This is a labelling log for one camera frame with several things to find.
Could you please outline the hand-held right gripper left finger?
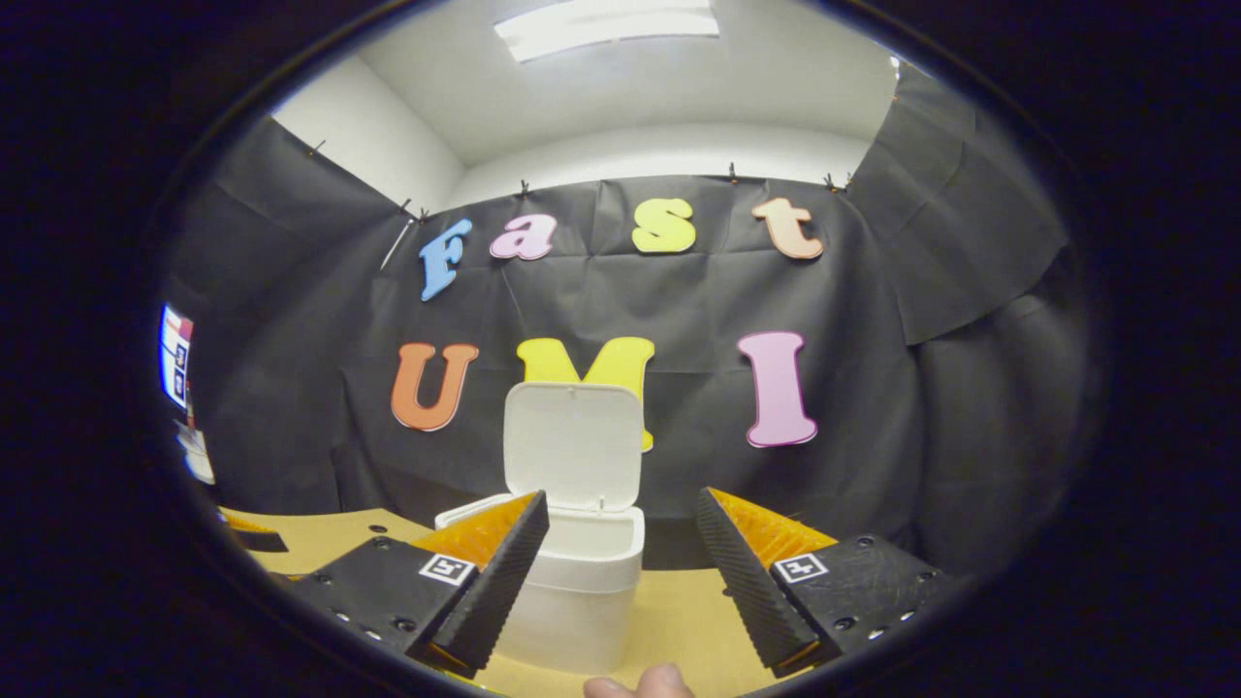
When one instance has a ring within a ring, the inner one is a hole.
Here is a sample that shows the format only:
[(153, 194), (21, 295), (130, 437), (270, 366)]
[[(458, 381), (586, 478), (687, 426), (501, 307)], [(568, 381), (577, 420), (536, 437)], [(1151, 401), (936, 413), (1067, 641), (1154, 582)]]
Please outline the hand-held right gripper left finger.
[(370, 645), (472, 681), (549, 530), (546, 492), (532, 491), (417, 540), (374, 535), (287, 587)]

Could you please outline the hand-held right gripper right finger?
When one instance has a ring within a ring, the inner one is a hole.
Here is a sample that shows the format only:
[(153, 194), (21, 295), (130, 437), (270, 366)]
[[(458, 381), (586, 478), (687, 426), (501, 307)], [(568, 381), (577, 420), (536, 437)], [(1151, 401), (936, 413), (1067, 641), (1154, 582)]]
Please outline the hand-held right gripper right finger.
[(696, 524), (777, 679), (876, 645), (956, 587), (882, 537), (836, 539), (717, 488), (700, 491)]

